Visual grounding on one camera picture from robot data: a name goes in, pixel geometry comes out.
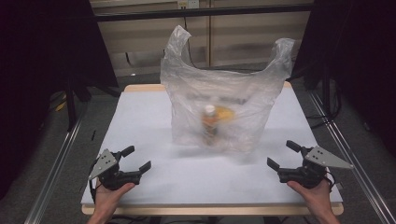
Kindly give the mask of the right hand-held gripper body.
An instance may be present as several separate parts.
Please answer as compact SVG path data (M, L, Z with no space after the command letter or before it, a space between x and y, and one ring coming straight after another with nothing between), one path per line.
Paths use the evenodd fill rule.
M281 183L295 181L307 189L316 187L323 179L327 180L331 186L334 183L327 177L328 168L354 169L354 166L333 155L323 147L302 147L299 152L303 162L300 167L279 168L276 172Z

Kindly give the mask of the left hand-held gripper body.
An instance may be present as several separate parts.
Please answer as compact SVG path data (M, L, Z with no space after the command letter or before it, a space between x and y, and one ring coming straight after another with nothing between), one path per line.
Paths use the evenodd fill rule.
M138 185L142 174L139 170L127 173L121 171L119 165L121 158L125 158L121 156L121 151L111 152L105 149L93 162L88 180L92 182L98 178L102 185L110 190L119 189L127 183Z

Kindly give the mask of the translucent plastic bag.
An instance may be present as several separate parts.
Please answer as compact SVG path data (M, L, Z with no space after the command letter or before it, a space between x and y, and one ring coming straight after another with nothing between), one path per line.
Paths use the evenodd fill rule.
M278 39L270 62L252 73L202 70L187 63L191 34L177 26L161 61L160 81L172 105L172 138L178 145L250 152L259 144L276 98L291 75L294 41ZM230 121L218 121L213 146L205 143L202 115L206 105L234 111Z

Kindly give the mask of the brown drink bottle white cap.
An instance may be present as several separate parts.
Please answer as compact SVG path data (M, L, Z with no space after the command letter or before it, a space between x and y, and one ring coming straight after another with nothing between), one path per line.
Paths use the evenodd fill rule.
M206 105L202 115L203 135L205 143L213 146L217 136L218 116L213 105Z

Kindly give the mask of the person's right hand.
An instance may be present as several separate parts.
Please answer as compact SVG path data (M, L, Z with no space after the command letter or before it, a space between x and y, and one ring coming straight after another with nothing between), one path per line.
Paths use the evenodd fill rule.
M295 181L289 181L287 186L303 197L310 213L318 219L324 219L332 214L330 185L326 180L322 180L312 189L307 189Z

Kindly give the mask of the person's left hand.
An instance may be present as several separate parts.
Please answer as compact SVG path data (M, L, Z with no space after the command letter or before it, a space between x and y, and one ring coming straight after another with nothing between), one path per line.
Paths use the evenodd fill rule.
M119 189L109 190L100 181L97 181L93 216L107 217L110 220L121 197L134 187L134 183L127 183Z

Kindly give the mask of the round yellow item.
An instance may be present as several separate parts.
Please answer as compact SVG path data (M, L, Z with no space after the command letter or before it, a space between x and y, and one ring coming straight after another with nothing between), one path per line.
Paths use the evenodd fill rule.
M230 121L234 118L234 111L228 107L216 106L215 110L220 121Z

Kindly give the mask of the black metal stand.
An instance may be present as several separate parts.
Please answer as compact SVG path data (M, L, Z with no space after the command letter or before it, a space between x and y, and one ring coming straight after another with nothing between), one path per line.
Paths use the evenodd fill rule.
M68 128L71 132L75 127L78 116L75 106L75 97L81 102L89 102L92 95L88 91L88 79L85 77L70 76L64 84L64 92L66 96L67 114L68 114Z

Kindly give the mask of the black curtain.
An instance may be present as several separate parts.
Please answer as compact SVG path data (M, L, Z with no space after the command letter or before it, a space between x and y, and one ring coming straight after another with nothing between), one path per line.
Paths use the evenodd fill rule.
M396 0L314 0L291 76L333 78L396 157Z
M29 160L50 97L118 81L90 0L0 0L0 200Z

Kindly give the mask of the black horizontal bar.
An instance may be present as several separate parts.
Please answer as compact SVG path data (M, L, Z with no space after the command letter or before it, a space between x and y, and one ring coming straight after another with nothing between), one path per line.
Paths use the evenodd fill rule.
M273 5L259 7L213 7L196 9L175 9L131 13L104 13L95 14L93 19L97 22L105 21L138 21L155 19L174 19L205 16L228 16L262 13L286 13L310 11L314 7L310 4Z

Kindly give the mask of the metal floor rail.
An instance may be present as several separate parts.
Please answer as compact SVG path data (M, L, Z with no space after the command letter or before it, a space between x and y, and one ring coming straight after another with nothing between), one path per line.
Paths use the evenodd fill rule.
M353 150L351 149L345 137L342 135L336 123L327 116L324 109L324 103L314 91L309 91L308 94L344 159L354 166L352 173L371 206L374 208L377 216L381 220L381 223L396 224L396 216L391 213L386 201L361 166L361 163L353 153Z
M24 224L40 224L42 217L47 209L50 198L53 194L57 181L60 177L60 173L64 168L65 161L68 154L73 146L75 139L80 129L82 117L77 118L72 128L67 132L64 142L60 148L60 151L55 159L49 175L45 181L44 186L40 190L39 195L36 197L33 207L31 208Z

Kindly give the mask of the wall power outlet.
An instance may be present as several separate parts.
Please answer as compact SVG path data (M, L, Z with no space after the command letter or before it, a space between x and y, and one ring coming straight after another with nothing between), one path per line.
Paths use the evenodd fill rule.
M178 9L196 9L200 7L199 0L177 0Z

